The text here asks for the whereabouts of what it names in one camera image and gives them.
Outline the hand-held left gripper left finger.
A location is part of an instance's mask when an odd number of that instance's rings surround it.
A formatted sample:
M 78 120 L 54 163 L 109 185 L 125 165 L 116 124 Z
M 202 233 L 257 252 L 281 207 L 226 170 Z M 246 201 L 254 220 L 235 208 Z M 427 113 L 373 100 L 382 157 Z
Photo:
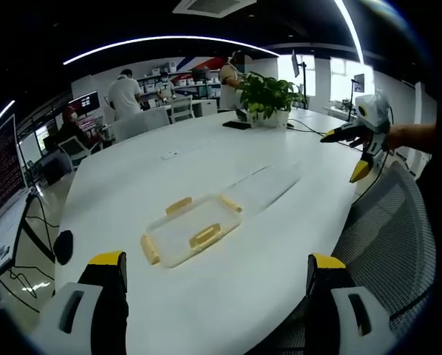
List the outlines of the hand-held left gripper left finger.
M 40 354 L 125 354 L 126 293 L 126 253 L 99 254 L 44 306 L 30 339 Z

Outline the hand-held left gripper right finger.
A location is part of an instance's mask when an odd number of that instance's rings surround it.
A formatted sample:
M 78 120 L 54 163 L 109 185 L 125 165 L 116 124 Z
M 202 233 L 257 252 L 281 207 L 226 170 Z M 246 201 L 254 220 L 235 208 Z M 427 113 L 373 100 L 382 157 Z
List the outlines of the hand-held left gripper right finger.
M 335 257 L 308 256 L 305 296 L 306 354 L 388 354 L 398 343 L 389 313 Z

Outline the person's right hand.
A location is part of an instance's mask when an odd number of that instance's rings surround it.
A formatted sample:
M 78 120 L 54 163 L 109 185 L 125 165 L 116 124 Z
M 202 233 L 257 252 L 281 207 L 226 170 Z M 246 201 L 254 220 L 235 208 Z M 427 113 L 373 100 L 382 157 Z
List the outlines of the person's right hand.
M 362 145 L 365 147 L 373 139 L 373 134 L 371 132 L 364 132 L 362 135 L 358 136 L 351 141 L 349 147 L 357 147 Z M 397 149 L 401 146 L 401 131 L 398 126 L 391 126 L 389 132 L 386 134 L 384 141 L 382 143 L 382 149 L 384 151 L 391 151 Z

